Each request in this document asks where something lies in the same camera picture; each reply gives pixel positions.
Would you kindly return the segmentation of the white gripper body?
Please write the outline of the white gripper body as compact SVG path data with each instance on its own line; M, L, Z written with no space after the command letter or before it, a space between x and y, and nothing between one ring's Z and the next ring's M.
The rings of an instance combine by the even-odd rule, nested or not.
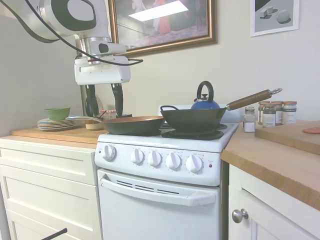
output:
M129 66L98 62L89 64L86 57L74 61L75 81L78 85L122 84L131 79Z

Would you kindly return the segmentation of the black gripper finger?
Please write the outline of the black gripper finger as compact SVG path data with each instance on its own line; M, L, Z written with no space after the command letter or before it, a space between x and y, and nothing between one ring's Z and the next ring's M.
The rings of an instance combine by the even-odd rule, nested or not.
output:
M123 116L123 105L124 105L124 96L123 96L123 88L121 83L113 83L111 84L111 89L114 95L115 100L115 110L118 117Z
M86 100L85 111L87 116L96 117L99 114L99 106L96 98L96 91L94 85L85 85Z

